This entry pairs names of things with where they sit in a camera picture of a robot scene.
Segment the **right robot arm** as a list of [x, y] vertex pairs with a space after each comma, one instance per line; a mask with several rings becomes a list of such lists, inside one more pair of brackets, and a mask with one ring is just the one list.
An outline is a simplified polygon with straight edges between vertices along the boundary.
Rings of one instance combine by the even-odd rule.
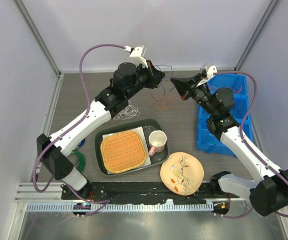
[[233, 91], [223, 86], [211, 92], [207, 83], [215, 76], [218, 73], [214, 70], [203, 69], [193, 77], [170, 79], [182, 100], [193, 99], [209, 114], [209, 132], [234, 153], [253, 178], [250, 181], [220, 172], [209, 186], [210, 193], [217, 198], [230, 193], [248, 200], [264, 217], [278, 213], [288, 206], [288, 169], [282, 170], [269, 160], [244, 133], [244, 122], [238, 122], [230, 112], [235, 106]]

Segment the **pink ceramic mug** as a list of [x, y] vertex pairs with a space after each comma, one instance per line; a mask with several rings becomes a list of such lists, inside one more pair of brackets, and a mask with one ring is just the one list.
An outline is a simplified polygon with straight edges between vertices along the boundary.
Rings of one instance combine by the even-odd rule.
[[153, 156], [155, 153], [160, 153], [164, 150], [167, 142], [167, 135], [161, 130], [155, 130], [149, 135], [149, 155]]

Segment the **blue tape roll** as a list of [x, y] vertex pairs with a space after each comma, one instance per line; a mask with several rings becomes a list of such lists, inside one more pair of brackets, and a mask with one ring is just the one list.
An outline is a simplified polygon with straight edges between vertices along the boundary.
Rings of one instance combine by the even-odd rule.
[[79, 147], [83, 146], [84, 143], [85, 143], [85, 141], [86, 141], [86, 139], [84, 138], [84, 139], [80, 142]]

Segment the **blue plastic compartment bin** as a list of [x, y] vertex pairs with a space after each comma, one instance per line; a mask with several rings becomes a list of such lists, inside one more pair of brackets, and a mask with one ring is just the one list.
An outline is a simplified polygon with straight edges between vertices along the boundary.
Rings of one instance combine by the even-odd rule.
[[[221, 74], [212, 78], [207, 84], [211, 93], [214, 93], [221, 87], [229, 88], [233, 91], [235, 106], [231, 109], [231, 114], [240, 124], [249, 108], [246, 76], [239, 74]], [[206, 123], [209, 114], [200, 106], [198, 107], [197, 118], [197, 150], [208, 154], [215, 153], [233, 156], [233, 152], [209, 132]]]

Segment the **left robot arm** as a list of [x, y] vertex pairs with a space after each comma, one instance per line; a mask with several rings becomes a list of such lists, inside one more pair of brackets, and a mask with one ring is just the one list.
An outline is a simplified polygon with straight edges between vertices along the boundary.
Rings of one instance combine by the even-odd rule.
[[156, 69], [151, 61], [148, 66], [121, 63], [113, 73], [108, 87], [89, 103], [84, 112], [52, 136], [37, 137], [38, 159], [56, 180], [73, 189], [78, 199], [86, 199], [90, 182], [67, 159], [67, 156], [86, 136], [115, 117], [127, 105], [130, 98], [143, 88], [158, 87], [165, 73]]

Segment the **bird pattern ceramic plate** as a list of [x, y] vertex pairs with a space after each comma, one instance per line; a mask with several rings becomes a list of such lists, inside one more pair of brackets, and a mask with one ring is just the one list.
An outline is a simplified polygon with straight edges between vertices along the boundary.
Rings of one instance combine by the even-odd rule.
[[204, 169], [194, 156], [185, 152], [175, 152], [162, 164], [160, 177], [171, 192], [180, 196], [189, 196], [201, 186]]

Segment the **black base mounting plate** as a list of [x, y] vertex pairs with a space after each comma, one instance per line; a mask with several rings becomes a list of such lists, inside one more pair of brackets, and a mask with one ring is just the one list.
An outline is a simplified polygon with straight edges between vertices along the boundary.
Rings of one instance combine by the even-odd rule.
[[77, 194], [91, 201], [109, 200], [115, 205], [157, 205], [165, 204], [167, 200], [173, 200], [175, 205], [204, 204], [207, 199], [238, 198], [231, 193], [215, 193], [209, 182], [202, 183], [195, 193], [188, 196], [175, 194], [160, 181], [140, 182], [92, 182], [86, 190]]

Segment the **aluminium front rail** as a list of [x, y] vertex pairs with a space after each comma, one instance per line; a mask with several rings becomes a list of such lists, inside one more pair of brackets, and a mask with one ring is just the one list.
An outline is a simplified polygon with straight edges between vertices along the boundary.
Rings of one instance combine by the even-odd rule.
[[35, 191], [31, 183], [19, 185], [15, 201], [27, 203], [28, 212], [73, 212], [77, 216], [82, 214], [100, 212], [223, 212], [227, 215], [234, 212], [237, 207], [242, 208], [242, 213], [251, 207], [250, 202], [243, 198], [221, 198], [219, 200], [207, 199], [206, 203], [179, 204], [168, 199], [165, 204], [110, 204], [109, 200], [83, 201], [74, 196], [63, 183], [52, 183], [44, 193]]

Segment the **green tape roll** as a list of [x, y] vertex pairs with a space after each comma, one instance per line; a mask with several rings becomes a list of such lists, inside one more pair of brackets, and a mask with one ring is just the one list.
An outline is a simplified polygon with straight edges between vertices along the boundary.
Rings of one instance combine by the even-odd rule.
[[86, 158], [85, 158], [85, 156], [81, 152], [79, 152], [77, 150], [73, 151], [72, 154], [75, 155], [77, 157], [77, 159], [78, 159], [78, 163], [75, 165], [75, 168], [80, 173], [83, 173], [83, 171], [85, 170], [85, 167], [86, 167]]

